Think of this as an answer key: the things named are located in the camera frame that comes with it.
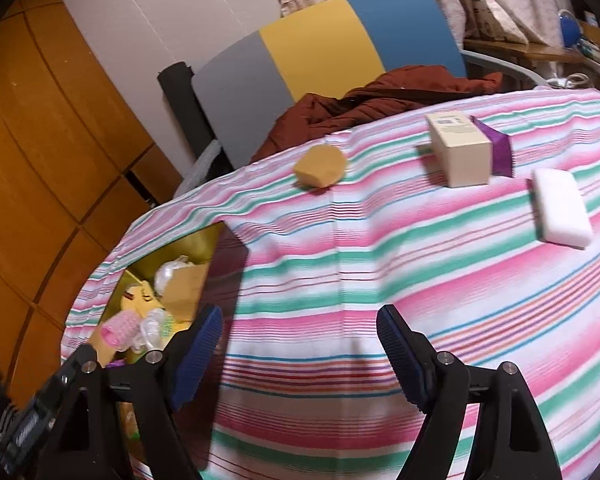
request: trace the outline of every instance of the white sponge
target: white sponge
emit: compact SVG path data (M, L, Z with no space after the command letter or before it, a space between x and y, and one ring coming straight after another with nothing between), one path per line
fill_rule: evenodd
M547 242L584 248L593 229L578 184L568 171L541 168L534 171L534 189Z

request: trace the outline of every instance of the gray chair panel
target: gray chair panel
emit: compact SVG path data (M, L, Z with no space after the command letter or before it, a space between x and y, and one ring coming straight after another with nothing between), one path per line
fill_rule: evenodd
M294 100L254 32L193 76L193 89L234 168L246 166Z

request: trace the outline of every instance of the wooden cabinet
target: wooden cabinet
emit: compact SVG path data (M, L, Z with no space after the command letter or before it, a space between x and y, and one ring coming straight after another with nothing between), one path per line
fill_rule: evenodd
M62 0L14 2L0 22L0 372L19 406L58 367L82 284L180 180Z

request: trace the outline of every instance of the table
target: table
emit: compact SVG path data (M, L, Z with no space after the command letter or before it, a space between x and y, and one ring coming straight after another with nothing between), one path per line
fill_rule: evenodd
M444 186L424 114L458 108L511 136L515 178ZM320 142L339 147L349 165L339 184L309 192L291 168ZM576 177L595 232L586 250L538 239L528 179L547 166ZM565 480L584 480L598 464L599 91L536 89L407 112L160 206L84 285L62 355L91 334L125 266L219 220L250 255L205 479L395 479L422 418L376 337L385 303L466 364L518 364ZM470 406L449 478L462 476L476 416Z

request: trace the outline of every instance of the brown jacket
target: brown jacket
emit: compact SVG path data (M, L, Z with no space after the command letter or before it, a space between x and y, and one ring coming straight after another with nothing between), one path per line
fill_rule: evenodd
M493 94L501 84L499 72L470 80L452 76L443 66L410 65L384 73L342 99L306 94L280 116L251 161L407 110Z

